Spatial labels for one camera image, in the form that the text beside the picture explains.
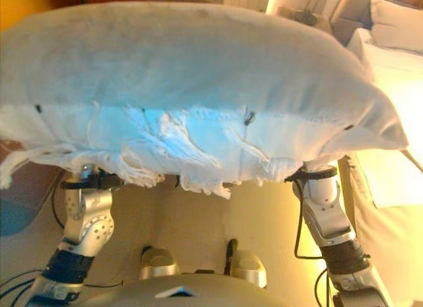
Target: cushion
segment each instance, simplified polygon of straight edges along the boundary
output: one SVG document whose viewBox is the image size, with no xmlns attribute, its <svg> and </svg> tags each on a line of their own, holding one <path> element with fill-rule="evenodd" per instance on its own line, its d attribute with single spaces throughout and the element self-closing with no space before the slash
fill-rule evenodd
<svg viewBox="0 0 423 307">
<path fill-rule="evenodd" d="M 423 11 L 371 0 L 371 36 L 376 44 L 423 53 Z"/>
<path fill-rule="evenodd" d="M 3 187 L 27 160 L 95 163 L 128 183 L 179 174 L 184 189 L 228 198 L 223 182 L 407 144 L 358 60 L 284 18 L 105 3 L 36 15 L 1 39 L 0 137 L 25 148 L 1 165 Z"/>
</svg>

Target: white bedsheet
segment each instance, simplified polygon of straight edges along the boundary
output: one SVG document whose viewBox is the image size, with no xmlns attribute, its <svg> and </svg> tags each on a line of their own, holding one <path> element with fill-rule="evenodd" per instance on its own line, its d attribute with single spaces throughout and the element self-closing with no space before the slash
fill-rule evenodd
<svg viewBox="0 0 423 307">
<path fill-rule="evenodd" d="M 95 163 L 151 187 L 163 174 L 229 198 L 222 182 L 283 180 L 305 161 L 406 146 L 399 118 L 334 38 L 284 18 L 191 3 L 51 11 L 1 36 L 0 138 L 25 160 Z"/>
<path fill-rule="evenodd" d="M 370 31 L 357 29 L 348 49 L 358 56 L 374 84 L 390 98 L 401 118 L 408 150 L 423 164 L 423 55 L 380 48 Z M 423 204 L 423 174 L 399 151 L 357 152 L 377 207 Z"/>
</svg>

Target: white pillow on bed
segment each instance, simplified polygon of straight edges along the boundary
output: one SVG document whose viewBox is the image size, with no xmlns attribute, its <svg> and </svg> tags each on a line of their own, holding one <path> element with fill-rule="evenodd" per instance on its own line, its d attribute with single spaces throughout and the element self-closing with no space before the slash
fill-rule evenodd
<svg viewBox="0 0 423 307">
<path fill-rule="evenodd" d="M 388 98 L 334 38 L 284 18 L 193 3 L 83 5 L 1 36 L 0 137 L 74 172 L 93 162 L 151 187 L 229 197 L 304 161 L 402 149 Z"/>
<path fill-rule="evenodd" d="M 423 53 L 423 10 L 371 0 L 371 20 L 377 45 Z"/>
</svg>

